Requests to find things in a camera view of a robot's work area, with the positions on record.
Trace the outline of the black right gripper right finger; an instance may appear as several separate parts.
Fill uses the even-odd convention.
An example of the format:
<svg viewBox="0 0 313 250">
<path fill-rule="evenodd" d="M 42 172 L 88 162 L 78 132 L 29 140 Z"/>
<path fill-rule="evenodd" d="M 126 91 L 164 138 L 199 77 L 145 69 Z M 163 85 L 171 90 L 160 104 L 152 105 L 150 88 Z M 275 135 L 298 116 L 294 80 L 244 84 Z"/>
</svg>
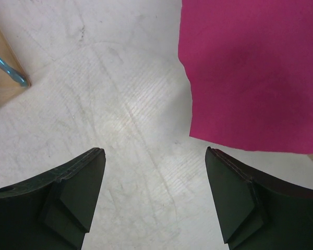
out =
<svg viewBox="0 0 313 250">
<path fill-rule="evenodd" d="M 313 249 L 313 190 L 207 148 L 207 175 L 229 249 Z"/>
</svg>

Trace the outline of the pink paper napkin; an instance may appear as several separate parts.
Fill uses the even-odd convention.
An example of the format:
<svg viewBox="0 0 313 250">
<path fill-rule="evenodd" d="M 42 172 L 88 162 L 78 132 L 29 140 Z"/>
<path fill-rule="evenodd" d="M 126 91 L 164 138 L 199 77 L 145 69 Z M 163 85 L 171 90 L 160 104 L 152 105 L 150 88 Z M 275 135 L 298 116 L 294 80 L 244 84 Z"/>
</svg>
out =
<svg viewBox="0 0 313 250">
<path fill-rule="evenodd" d="M 313 154 L 313 1 L 183 1 L 190 136 Z"/>
</svg>

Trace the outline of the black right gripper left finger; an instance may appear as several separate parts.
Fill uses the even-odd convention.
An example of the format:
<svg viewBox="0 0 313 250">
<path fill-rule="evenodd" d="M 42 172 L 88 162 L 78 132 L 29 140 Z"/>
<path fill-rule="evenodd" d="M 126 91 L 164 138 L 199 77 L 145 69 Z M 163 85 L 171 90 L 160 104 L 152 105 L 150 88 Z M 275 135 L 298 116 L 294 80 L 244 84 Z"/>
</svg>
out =
<svg viewBox="0 0 313 250">
<path fill-rule="evenodd" d="M 104 170 L 105 151 L 95 147 L 0 188 L 0 249 L 81 249 Z"/>
</svg>

